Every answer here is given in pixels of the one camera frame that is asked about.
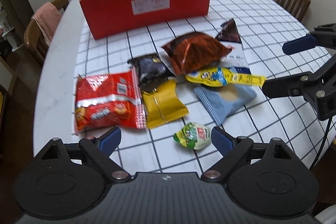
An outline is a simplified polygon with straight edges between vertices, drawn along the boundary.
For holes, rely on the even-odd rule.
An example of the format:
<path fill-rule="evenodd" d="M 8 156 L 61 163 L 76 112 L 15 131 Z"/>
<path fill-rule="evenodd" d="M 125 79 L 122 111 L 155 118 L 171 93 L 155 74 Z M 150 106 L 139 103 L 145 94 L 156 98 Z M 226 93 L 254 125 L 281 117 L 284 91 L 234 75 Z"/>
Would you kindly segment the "copper brown snack bag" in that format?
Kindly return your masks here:
<path fill-rule="evenodd" d="M 231 52 L 217 39 L 202 32 L 181 35 L 162 46 L 175 73 L 187 75 L 218 62 Z"/>

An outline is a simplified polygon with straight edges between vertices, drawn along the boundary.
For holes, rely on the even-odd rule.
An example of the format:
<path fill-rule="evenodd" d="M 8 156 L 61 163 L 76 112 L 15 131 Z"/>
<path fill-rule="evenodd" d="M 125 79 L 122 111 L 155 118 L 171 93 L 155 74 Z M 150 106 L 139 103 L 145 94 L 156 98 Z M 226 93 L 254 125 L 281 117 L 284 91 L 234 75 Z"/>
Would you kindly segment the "large red snack bag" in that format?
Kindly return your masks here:
<path fill-rule="evenodd" d="M 77 79 L 75 134 L 111 126 L 146 128 L 145 108 L 134 68 Z"/>

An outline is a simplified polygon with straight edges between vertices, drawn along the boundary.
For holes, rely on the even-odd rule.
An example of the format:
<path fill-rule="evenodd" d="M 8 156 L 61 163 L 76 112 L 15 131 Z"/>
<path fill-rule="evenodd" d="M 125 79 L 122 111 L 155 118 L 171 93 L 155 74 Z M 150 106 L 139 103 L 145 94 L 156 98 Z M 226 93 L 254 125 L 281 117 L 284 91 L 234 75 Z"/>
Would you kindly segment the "pink towel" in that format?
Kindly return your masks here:
<path fill-rule="evenodd" d="M 38 25 L 48 46 L 51 43 L 61 17 L 62 15 L 58 9 L 51 2 L 47 2 L 31 18 Z"/>

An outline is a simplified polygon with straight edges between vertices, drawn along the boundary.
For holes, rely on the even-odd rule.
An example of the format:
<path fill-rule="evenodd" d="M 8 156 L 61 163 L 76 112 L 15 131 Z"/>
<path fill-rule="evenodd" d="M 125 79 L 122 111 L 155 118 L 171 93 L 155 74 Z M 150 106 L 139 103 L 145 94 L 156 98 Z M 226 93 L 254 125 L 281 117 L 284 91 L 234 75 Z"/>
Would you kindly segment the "black sesame snack packet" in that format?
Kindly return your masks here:
<path fill-rule="evenodd" d="M 175 77 L 156 53 L 132 58 L 127 63 L 135 68 L 142 92 L 151 93 L 169 77 Z"/>

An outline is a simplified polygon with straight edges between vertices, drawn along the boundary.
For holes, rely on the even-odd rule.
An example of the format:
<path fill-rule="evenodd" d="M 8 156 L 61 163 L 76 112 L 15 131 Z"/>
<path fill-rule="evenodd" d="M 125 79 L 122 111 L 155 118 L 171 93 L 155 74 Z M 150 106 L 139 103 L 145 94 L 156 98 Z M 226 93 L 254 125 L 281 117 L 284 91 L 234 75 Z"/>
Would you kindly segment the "light blue snack packet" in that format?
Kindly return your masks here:
<path fill-rule="evenodd" d="M 217 126 L 257 97 L 253 88 L 237 84 L 219 88 L 196 86 L 194 92 Z"/>

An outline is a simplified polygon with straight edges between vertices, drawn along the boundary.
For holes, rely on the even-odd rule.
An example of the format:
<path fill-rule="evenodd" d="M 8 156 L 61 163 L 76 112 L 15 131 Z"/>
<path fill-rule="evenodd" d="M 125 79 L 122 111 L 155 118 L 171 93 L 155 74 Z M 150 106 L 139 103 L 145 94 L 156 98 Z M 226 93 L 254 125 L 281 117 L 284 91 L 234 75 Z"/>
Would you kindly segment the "wooden chair with towel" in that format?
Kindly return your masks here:
<path fill-rule="evenodd" d="M 66 10 L 69 2 L 68 0 L 53 0 L 51 3 L 60 12 L 60 10 Z M 40 67 L 42 67 L 50 46 L 46 44 L 41 30 L 32 19 L 30 20 L 24 33 L 24 44 L 35 61 Z"/>

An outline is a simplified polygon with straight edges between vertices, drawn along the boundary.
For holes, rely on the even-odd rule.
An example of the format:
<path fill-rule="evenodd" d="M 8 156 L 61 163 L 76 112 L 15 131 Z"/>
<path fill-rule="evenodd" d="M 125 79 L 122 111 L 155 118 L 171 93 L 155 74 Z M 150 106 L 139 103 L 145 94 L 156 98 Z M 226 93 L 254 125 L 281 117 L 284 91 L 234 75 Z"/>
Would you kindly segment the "small green white candy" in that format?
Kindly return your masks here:
<path fill-rule="evenodd" d="M 189 122 L 174 134 L 173 139 L 189 149 L 204 149 L 211 143 L 211 129 L 195 122 Z"/>

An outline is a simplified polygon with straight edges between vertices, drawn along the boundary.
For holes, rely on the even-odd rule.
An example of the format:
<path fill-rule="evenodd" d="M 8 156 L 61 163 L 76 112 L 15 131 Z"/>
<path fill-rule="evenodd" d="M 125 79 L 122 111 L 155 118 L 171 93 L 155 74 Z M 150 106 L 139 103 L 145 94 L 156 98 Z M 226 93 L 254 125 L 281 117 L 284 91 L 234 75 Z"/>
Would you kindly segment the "white blue snack packet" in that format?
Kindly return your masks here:
<path fill-rule="evenodd" d="M 221 44 L 231 50 L 231 52 L 221 58 L 219 65 L 233 72 L 251 74 L 244 55 L 243 44 L 237 42 L 221 42 Z"/>

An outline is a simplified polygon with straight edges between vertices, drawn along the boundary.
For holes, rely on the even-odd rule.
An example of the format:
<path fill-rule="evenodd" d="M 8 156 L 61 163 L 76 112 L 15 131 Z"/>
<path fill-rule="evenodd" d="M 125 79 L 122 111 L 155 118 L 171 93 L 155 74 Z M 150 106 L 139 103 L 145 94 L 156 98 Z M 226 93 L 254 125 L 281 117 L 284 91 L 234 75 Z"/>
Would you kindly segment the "dark brown chocolate packet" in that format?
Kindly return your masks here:
<path fill-rule="evenodd" d="M 221 31 L 216 38 L 220 42 L 242 43 L 235 20 L 232 18 L 221 25 Z"/>

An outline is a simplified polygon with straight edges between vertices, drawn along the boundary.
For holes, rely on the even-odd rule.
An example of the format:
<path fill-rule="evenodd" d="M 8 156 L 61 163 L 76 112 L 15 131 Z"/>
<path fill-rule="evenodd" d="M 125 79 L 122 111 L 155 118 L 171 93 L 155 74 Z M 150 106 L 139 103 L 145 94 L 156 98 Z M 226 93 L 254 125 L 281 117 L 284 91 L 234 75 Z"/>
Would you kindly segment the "checkered white tablecloth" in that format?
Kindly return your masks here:
<path fill-rule="evenodd" d="M 288 56 L 285 42 L 306 28 L 272 0 L 206 0 L 198 16 L 93 35 L 84 23 L 75 67 L 80 140 L 120 126 L 110 156 L 130 174 L 202 173 L 221 154 L 215 129 L 258 143 L 282 139 L 306 165 L 335 137 L 300 87 L 264 96 L 271 79 L 303 78 L 328 59 L 313 49 Z"/>

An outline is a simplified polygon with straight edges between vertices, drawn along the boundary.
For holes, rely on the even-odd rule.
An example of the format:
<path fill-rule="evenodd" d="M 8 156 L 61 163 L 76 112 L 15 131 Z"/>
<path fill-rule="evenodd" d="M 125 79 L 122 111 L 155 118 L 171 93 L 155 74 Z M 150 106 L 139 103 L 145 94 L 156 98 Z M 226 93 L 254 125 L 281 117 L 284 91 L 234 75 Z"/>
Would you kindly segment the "yellow long snack packet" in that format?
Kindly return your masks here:
<path fill-rule="evenodd" d="M 193 84 L 206 85 L 219 88 L 228 84 L 248 85 L 262 87 L 266 77 L 246 73 L 232 72 L 224 67 L 210 67 L 185 75 L 185 79 Z"/>

